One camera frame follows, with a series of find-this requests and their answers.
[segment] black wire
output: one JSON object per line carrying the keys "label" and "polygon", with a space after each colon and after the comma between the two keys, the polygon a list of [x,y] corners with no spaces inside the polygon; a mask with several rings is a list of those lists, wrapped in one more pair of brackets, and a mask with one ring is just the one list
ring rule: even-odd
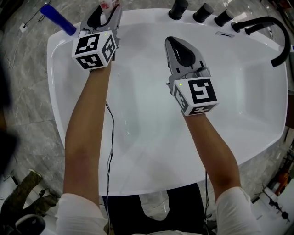
{"label": "black wire", "polygon": [[49,189],[49,188],[46,188],[46,189],[45,189],[45,192],[46,192],[46,190],[48,190],[48,192],[51,194],[51,192],[50,192],[50,189]]}
{"label": "black wire", "polygon": [[205,227],[206,227],[206,231],[207,231],[207,234],[209,234],[209,228],[207,226],[207,209],[208,209],[208,206],[209,206],[209,197],[208,197],[208,187],[207,187],[207,172],[205,172],[205,193],[206,193],[206,206],[205,206],[205,211],[204,211],[204,219],[205,219]]}
{"label": "black wire", "polygon": [[111,151],[108,157],[108,161],[107,161],[107,192],[106,192],[106,212],[108,215],[108,224],[109,224],[109,231],[110,231],[110,216],[109,216],[109,211],[108,211],[108,194],[109,194],[109,175],[110,175],[110,163],[112,161],[112,157],[113,157],[113,138],[114,138],[114,118],[113,115],[110,111],[110,108],[106,102],[106,108],[108,109],[108,111],[110,112],[111,118],[112,118],[112,136],[111,136]]}
{"label": "black wire", "polygon": [[[47,4],[44,4],[43,6],[45,6],[45,5],[49,5],[49,4],[51,3],[51,1],[52,1],[52,0],[50,0]],[[42,9],[42,7],[41,7],[40,9],[38,9],[37,12],[33,15],[33,17],[30,18],[30,19],[24,24],[25,26],[27,26],[27,23],[29,23],[29,22],[30,22],[30,21],[31,21],[31,20],[32,20],[37,14],[38,14],[38,12]],[[41,21],[44,19],[44,17],[45,17],[45,16],[42,15],[41,18],[38,20],[38,22],[41,22]]]}
{"label": "black wire", "polygon": [[205,219],[206,219],[206,214],[207,214],[207,209],[209,206],[209,197],[208,197],[208,188],[207,188],[207,172],[205,172],[205,193],[206,193],[206,207],[205,207]]}

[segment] person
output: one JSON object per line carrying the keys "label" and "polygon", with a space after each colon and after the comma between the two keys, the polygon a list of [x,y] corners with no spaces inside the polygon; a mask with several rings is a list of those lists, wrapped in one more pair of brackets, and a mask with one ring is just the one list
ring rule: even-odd
{"label": "person", "polygon": [[51,207],[56,206],[58,198],[49,194],[35,200],[31,205],[23,208],[28,195],[37,186],[43,177],[29,170],[29,174],[16,187],[16,189],[4,200],[0,212],[0,233],[1,234],[17,234],[15,233],[16,222],[24,216],[34,214],[42,216]]}
{"label": "person", "polygon": [[[59,235],[106,234],[103,228],[107,220],[99,209],[97,166],[110,71],[111,63],[90,73],[70,118],[65,138],[64,194],[57,213]],[[205,114],[183,118],[214,189],[217,234],[260,234],[232,151]],[[114,233],[206,234],[197,184],[168,190],[168,195],[170,212],[164,221],[146,217],[139,196],[109,197]]]}

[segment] red object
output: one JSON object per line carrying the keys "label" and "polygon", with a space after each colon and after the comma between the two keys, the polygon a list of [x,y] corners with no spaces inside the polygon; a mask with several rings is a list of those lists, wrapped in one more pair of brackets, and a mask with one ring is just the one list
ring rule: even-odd
{"label": "red object", "polygon": [[109,8],[109,4],[107,4],[105,2],[101,3],[100,6],[101,6],[102,9],[108,9]]}

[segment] black pants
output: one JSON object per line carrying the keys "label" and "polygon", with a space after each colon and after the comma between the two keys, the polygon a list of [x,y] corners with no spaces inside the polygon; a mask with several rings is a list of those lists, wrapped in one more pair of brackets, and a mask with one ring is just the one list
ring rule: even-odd
{"label": "black pants", "polygon": [[204,208],[197,184],[167,190],[170,211],[163,221],[145,215],[139,195],[108,197],[108,212],[115,235],[149,234],[179,230],[205,234]]}

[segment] black faucet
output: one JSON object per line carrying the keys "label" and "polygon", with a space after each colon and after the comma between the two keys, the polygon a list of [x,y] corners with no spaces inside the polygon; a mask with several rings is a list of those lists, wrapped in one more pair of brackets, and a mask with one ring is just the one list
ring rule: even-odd
{"label": "black faucet", "polygon": [[239,23],[232,23],[232,28],[239,33],[240,29],[245,28],[247,26],[252,26],[250,28],[245,29],[245,32],[250,35],[251,33],[258,31],[260,29],[266,28],[268,26],[271,26],[273,24],[276,24],[282,32],[284,33],[285,37],[285,47],[282,53],[275,59],[271,60],[271,64],[273,67],[277,67],[280,64],[283,64],[287,57],[289,56],[290,49],[291,49],[291,43],[290,43],[290,37],[286,30],[286,28],[283,26],[283,24],[273,17],[260,17],[253,20],[248,20],[245,22],[239,22]]}

